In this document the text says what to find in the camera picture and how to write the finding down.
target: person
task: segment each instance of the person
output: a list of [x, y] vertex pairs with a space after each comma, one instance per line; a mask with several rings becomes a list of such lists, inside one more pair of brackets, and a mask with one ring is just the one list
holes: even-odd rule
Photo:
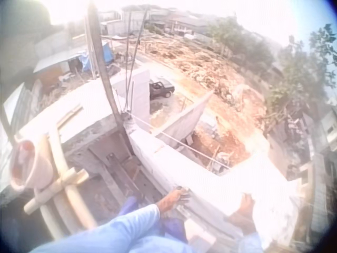
[[178, 187], [156, 204], [141, 209], [137, 209], [137, 199], [131, 197], [118, 216], [107, 224], [39, 246], [31, 253], [193, 253], [182, 221], [163, 217], [176, 204], [186, 203], [188, 197], [188, 191]]
[[229, 216], [229, 222], [239, 228], [243, 238], [239, 242], [238, 253], [263, 253], [261, 238], [253, 222], [255, 201], [250, 194], [243, 194], [241, 205], [234, 214]]

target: black car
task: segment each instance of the black car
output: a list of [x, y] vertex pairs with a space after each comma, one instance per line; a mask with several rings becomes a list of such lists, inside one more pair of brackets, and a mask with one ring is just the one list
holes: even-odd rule
[[150, 80], [150, 100], [159, 96], [169, 98], [174, 90], [173, 84], [164, 78], [158, 78], [157, 82]]

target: green tree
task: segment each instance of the green tree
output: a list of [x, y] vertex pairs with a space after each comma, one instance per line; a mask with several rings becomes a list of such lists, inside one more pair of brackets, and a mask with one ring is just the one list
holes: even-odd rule
[[236, 16], [218, 20], [216, 25], [210, 26], [210, 33], [222, 45], [221, 55], [225, 48], [229, 48], [234, 55], [242, 56], [241, 65], [244, 68], [261, 73], [274, 61], [266, 41], [245, 31]]
[[222, 45], [221, 56], [225, 53], [225, 56], [228, 57], [228, 52], [225, 52], [225, 47], [232, 50], [240, 43], [242, 30], [243, 27], [238, 24], [236, 16], [219, 19], [216, 25], [210, 26], [210, 33], [213, 38]]
[[314, 104], [325, 99], [326, 87], [335, 88], [335, 72], [331, 69], [337, 66], [335, 40], [330, 24], [311, 33], [307, 51], [302, 41], [290, 36], [289, 45], [279, 53], [284, 81], [271, 89], [267, 100], [268, 130], [285, 117], [285, 108], [290, 106], [296, 111], [305, 104]]

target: sky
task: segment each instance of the sky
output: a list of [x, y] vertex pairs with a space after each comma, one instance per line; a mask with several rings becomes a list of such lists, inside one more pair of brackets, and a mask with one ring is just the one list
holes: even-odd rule
[[[48, 8], [52, 23], [80, 19], [88, 0], [40, 0]], [[286, 46], [289, 35], [308, 40], [312, 31], [332, 23], [337, 32], [336, 15], [325, 0], [93, 0], [101, 11], [120, 10], [131, 4], [154, 4], [181, 10], [213, 14], [237, 15], [238, 22], [247, 30], [267, 36]]]

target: blue jeans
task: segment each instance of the blue jeans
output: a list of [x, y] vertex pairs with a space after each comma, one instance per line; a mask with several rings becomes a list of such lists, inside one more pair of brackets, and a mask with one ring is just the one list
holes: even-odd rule
[[[130, 212], [133, 212], [139, 208], [139, 202], [135, 196], [129, 197], [125, 204], [123, 204], [119, 214], [117, 216], [126, 215]], [[163, 231], [164, 233], [168, 233], [174, 238], [182, 241], [184, 243], [188, 243], [186, 238], [186, 231], [184, 226], [184, 221], [177, 218], [163, 218], [161, 222], [158, 224], [158, 227], [155, 228], [157, 231]]]

